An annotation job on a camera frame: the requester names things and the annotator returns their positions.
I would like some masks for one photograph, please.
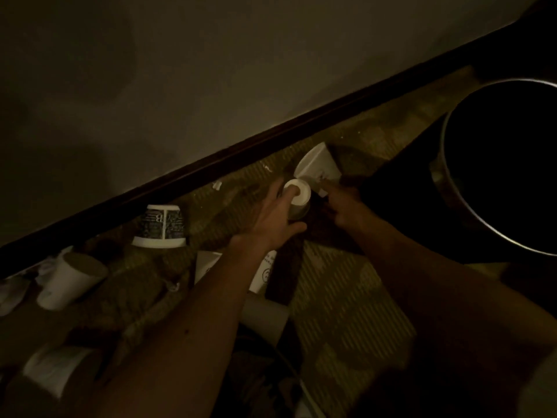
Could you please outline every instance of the person's left hand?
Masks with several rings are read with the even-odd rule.
[[[291,185],[279,196],[282,182],[283,179],[279,178],[269,186],[267,196],[254,206],[250,223],[242,233],[256,238],[258,243],[264,245],[266,252],[280,248],[295,234],[307,229],[307,225],[300,221],[288,223],[290,203],[300,193],[300,189]]]

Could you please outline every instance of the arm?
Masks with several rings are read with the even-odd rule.
[[[94,417],[208,417],[230,359],[240,313],[259,264],[306,225],[288,224],[298,189],[269,188],[248,230],[234,236],[219,261],[92,399]]]
[[[371,260],[393,299],[471,390],[512,405],[539,362],[557,347],[557,320],[504,284],[405,237],[354,192],[323,187],[335,223]]]

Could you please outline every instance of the person's left arm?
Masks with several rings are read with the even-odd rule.
[[[298,189],[277,197],[282,179],[269,188],[253,223],[234,236],[224,254],[191,294],[91,399],[88,416],[208,417],[232,353],[246,294],[265,255],[306,225],[288,223]]]

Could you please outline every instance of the person's right arm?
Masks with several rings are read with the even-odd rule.
[[[365,252],[418,335],[500,411],[516,400],[535,367],[557,347],[557,320],[504,284],[405,237],[354,192],[331,182],[323,188],[335,223]]]

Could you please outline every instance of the metallic rim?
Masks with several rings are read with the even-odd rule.
[[[501,81],[495,81],[495,82],[491,82],[488,84],[483,85],[481,88],[471,92],[470,94],[468,94],[466,97],[464,97],[464,99],[462,101],[464,101],[466,98],[468,98],[470,95],[472,95],[473,93],[482,90],[483,88],[487,87],[487,86],[491,86],[494,84],[498,84],[498,83],[505,83],[505,82],[517,82],[517,81],[526,81],[526,82],[535,82],[535,83],[543,83],[543,84],[547,84],[549,86],[553,86],[554,88],[557,89],[557,84],[555,83],[551,83],[551,82],[547,82],[547,81],[542,81],[540,79],[528,79],[528,78],[517,78],[517,79],[504,79]],[[468,209],[468,211],[470,211],[474,217],[476,217],[482,224],[484,224],[484,226],[486,226],[487,228],[489,228],[491,231],[495,232],[497,235],[501,236],[503,239],[508,240],[509,242],[511,242],[512,244],[515,244],[517,246],[520,246],[521,248],[527,249],[529,251],[532,251],[534,253],[541,253],[543,255],[548,255],[548,256],[553,256],[553,257],[557,257],[557,253],[546,253],[544,251],[539,251],[537,249],[534,248],[530,248],[526,245],[523,245],[511,238],[509,238],[508,236],[505,236],[503,233],[501,233],[500,231],[498,231],[496,228],[494,228],[491,224],[488,224],[483,218],[481,218],[473,209],[472,207],[470,207],[470,205],[464,200],[462,194],[460,193],[460,190],[458,190],[455,182],[453,181],[453,178],[451,176],[451,173],[449,172],[449,167],[447,166],[447,159],[445,158],[445,133],[447,130],[447,124],[449,123],[449,119],[451,118],[452,113],[458,108],[458,106],[460,105],[460,103],[462,102],[460,101],[458,104],[456,104],[455,108],[452,109],[449,114],[447,114],[447,117],[445,117],[445,120],[443,121],[443,127],[441,129],[441,162],[443,165],[443,170],[445,172],[445,174],[447,175],[449,180],[449,184],[451,185],[451,188],[453,189],[453,191],[456,193],[456,196],[458,197],[458,199],[460,200],[460,202],[462,202],[464,204],[464,206]]]

